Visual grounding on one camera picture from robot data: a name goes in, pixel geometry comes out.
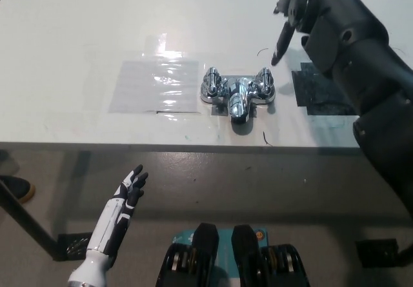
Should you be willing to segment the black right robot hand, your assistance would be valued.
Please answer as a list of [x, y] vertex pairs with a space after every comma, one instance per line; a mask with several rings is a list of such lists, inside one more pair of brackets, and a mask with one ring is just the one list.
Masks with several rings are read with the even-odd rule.
[[292, 36], [307, 12], [307, 6], [308, 0], [279, 0], [277, 2], [273, 14], [283, 14], [286, 21], [276, 43], [271, 60], [272, 66], [276, 66], [288, 50]]

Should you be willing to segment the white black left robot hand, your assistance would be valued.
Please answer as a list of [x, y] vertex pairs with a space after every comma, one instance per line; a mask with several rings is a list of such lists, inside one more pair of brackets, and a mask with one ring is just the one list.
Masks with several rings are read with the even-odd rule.
[[118, 186], [101, 212], [87, 249], [113, 258], [128, 230], [138, 200], [143, 196], [143, 187], [148, 173], [143, 173], [140, 164]]

